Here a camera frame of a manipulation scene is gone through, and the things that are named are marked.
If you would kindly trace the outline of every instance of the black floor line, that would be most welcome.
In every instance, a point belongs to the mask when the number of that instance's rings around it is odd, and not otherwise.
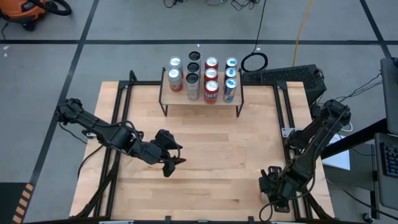
[[[93,5],[91,7],[90,13],[88,14],[88,18],[85,24],[85,28],[83,29],[83,33],[81,34],[80,41],[78,47],[76,49],[75,55],[73,56],[73,60],[71,62],[68,75],[65,79],[65,83],[63,84],[62,91],[60,97],[58,99],[58,103],[62,102],[68,94],[68,90],[70,84],[72,82],[73,75],[75,74],[77,63],[79,62],[79,58],[81,55],[81,51],[83,50],[84,40],[87,38],[88,31],[90,29],[90,25],[93,22],[94,14],[98,5],[99,0],[94,0]],[[44,142],[42,148],[39,153],[39,157],[37,158],[36,165],[34,167],[32,176],[30,177],[30,183],[34,186],[37,185],[37,181],[39,180],[40,173],[42,171],[45,158],[49,151],[50,143],[53,138],[55,128],[57,127],[57,121],[55,120],[55,116],[52,117],[49,129],[47,130],[47,134],[45,135]]]
[[[381,43],[381,49],[383,50],[384,56],[386,58],[391,58],[390,51],[388,50],[388,47],[383,39],[383,36],[380,33],[379,28],[377,27],[376,21],[374,20],[372,13],[368,7],[368,4],[366,4],[365,0],[359,0],[361,2],[362,8],[365,11],[366,17],[368,18],[368,21],[370,22],[373,32],[377,37],[377,40],[380,41]]]
[[[80,40],[0,40],[0,44],[79,44]],[[255,44],[256,40],[84,40],[90,45]],[[296,40],[259,40],[264,45],[294,45]],[[300,45],[386,45],[380,40],[300,40]],[[389,40],[398,45],[398,40]]]

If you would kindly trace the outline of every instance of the striped warning tape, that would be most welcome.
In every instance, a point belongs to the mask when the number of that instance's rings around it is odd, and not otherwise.
[[[12,223],[22,223],[25,218],[27,207],[30,199],[32,198],[34,186],[32,184],[26,184],[24,191],[22,192],[21,199],[19,199],[19,205],[16,208]]]

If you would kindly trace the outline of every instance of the blue soda can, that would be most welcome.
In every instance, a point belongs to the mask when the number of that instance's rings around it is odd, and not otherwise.
[[[223,97],[225,102],[230,103],[234,100],[237,85],[238,83],[234,78],[229,78],[225,81]]]

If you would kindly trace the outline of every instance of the yellow cable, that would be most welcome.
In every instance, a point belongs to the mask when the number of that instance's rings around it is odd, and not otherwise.
[[[298,35],[297,35],[297,39],[296,39],[296,44],[295,44],[295,48],[294,48],[293,66],[296,64],[297,47],[299,46],[301,32],[303,31],[303,27],[305,24],[305,20],[307,19],[307,16],[308,16],[308,12],[311,9],[311,4],[312,4],[312,0],[308,0],[308,6],[304,12],[303,22],[301,23],[300,30],[298,31]]]

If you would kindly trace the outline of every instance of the gray floor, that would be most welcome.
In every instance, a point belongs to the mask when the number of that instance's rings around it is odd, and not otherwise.
[[[96,0],[67,0],[73,14],[48,15],[34,32],[16,24],[5,30],[9,40],[79,40]],[[260,39],[295,40],[306,0],[268,0]],[[395,0],[367,4],[384,40],[398,40],[398,24],[392,19],[398,8]],[[161,1],[99,0],[88,40],[254,40],[262,3],[253,10],[235,11],[228,3],[207,6],[204,0],[189,0],[166,9]],[[357,0],[316,0],[302,33],[303,40],[377,40]],[[0,42],[1,141],[0,181],[28,182],[43,145],[53,110],[70,71],[77,44],[2,44]],[[234,56],[241,60],[253,45],[233,44],[86,44],[81,51],[67,97],[80,98],[93,111],[102,81],[126,79],[133,69],[140,80],[158,80],[160,71],[172,55],[184,57],[199,50],[204,57],[224,61]],[[291,66],[294,45],[259,45],[269,58],[268,68]],[[398,46],[389,45],[392,55]],[[296,65],[315,63],[325,73],[328,91],[323,100],[345,96],[375,77],[384,57],[379,45],[299,45]],[[253,59],[253,68],[261,63]],[[378,86],[345,101],[351,108],[351,121],[357,131],[384,117],[382,87]],[[67,218],[76,187],[77,168],[85,146],[56,129],[39,182],[25,221]],[[356,156],[358,166],[361,158]],[[361,221],[368,209],[340,190],[329,186],[336,217]],[[367,191],[344,186],[369,203]],[[392,223],[382,217],[377,223]]]

